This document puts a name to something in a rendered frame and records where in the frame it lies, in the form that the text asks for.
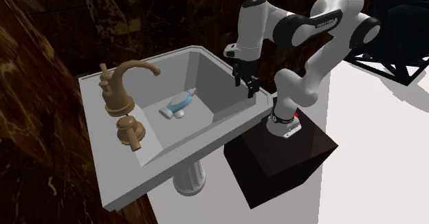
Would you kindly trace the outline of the grey pedestal sink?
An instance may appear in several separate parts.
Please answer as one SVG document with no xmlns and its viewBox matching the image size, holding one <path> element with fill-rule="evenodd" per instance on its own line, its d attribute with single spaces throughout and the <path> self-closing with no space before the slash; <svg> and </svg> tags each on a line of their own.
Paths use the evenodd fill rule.
<svg viewBox="0 0 429 224">
<path fill-rule="evenodd" d="M 105 111 L 99 74 L 79 80 L 100 199 L 104 209 L 119 210 L 177 176 L 230 140 L 258 124 L 273 107 L 270 93 L 248 98 L 245 84 L 235 86 L 232 68 L 201 46 L 188 46 L 148 58 L 158 69 L 124 73 L 134 99 L 131 115 L 144 125 L 141 149 L 133 152 L 117 137 L 117 120 Z M 159 110 L 174 96 L 196 88 L 182 118 L 166 119 Z"/>
</svg>

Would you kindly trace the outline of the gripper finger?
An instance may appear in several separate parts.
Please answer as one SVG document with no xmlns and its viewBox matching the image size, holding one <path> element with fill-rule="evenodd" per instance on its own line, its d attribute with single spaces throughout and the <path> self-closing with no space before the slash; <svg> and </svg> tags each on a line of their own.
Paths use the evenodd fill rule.
<svg viewBox="0 0 429 224">
<path fill-rule="evenodd" d="M 233 65 L 232 75 L 234 76 L 235 86 L 238 87 L 241 84 L 241 71 L 238 63 Z"/>
<path fill-rule="evenodd" d="M 248 76 L 245 80 L 248 88 L 248 98 L 252 98 L 256 92 L 259 91 L 259 79 L 255 76 Z"/>
</svg>

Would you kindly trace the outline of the blue and white toothpaste tube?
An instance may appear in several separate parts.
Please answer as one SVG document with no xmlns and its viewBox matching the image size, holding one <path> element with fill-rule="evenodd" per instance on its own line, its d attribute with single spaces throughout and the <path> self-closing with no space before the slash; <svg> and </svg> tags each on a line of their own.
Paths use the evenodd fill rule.
<svg viewBox="0 0 429 224">
<path fill-rule="evenodd" d="M 172 100 L 168 103 L 168 105 L 159 110 L 159 113 L 164 116 L 166 119 L 171 119 L 174 117 L 174 113 L 178 110 L 184 110 L 191 101 L 193 96 L 196 94 L 197 89 L 192 88 L 187 91 L 183 91 L 178 93 L 176 96 L 172 98 Z"/>
</svg>

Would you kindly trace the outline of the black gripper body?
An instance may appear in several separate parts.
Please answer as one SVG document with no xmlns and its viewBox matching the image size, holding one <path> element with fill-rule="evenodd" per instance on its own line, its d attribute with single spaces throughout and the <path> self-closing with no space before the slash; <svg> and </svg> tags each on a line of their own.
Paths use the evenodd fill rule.
<svg viewBox="0 0 429 224">
<path fill-rule="evenodd" d="M 257 67 L 256 60 L 246 61 L 246 60 L 236 59 L 235 64 L 236 63 L 239 64 L 242 80 L 246 80 L 248 76 L 254 75 L 254 72 L 256 71 L 256 67 Z"/>
</svg>

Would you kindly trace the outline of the bronze faucet spout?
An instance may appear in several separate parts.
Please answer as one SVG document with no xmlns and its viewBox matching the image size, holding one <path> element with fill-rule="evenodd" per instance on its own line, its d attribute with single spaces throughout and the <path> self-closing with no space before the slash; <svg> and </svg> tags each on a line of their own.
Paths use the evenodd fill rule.
<svg viewBox="0 0 429 224">
<path fill-rule="evenodd" d="M 126 115 L 135 107 L 134 100 L 125 91 L 122 81 L 123 74 L 133 67 L 148 69 L 154 76 L 160 75 L 160 69 L 143 60 L 129 60 L 118 65 L 112 73 L 113 75 L 109 81 L 111 92 L 102 92 L 102 97 L 105 102 L 105 110 L 112 117 Z"/>
</svg>

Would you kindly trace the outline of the black metal frame rack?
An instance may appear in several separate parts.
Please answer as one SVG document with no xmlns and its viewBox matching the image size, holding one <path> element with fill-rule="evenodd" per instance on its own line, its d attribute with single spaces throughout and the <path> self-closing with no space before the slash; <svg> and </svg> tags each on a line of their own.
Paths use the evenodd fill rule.
<svg viewBox="0 0 429 224">
<path fill-rule="evenodd" d="M 429 66 L 429 0 L 374 0 L 368 12 L 381 21 L 380 33 L 345 61 L 409 85 Z"/>
</svg>

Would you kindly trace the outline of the dark robot stand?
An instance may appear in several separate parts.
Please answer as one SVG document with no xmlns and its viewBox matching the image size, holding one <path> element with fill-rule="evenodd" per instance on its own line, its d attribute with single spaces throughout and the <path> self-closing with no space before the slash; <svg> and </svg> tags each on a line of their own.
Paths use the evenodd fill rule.
<svg viewBox="0 0 429 224">
<path fill-rule="evenodd" d="M 306 182 L 338 145 L 305 113 L 302 128 L 285 139 L 266 128 L 270 116 L 224 145 L 223 154 L 253 209 Z"/>
</svg>

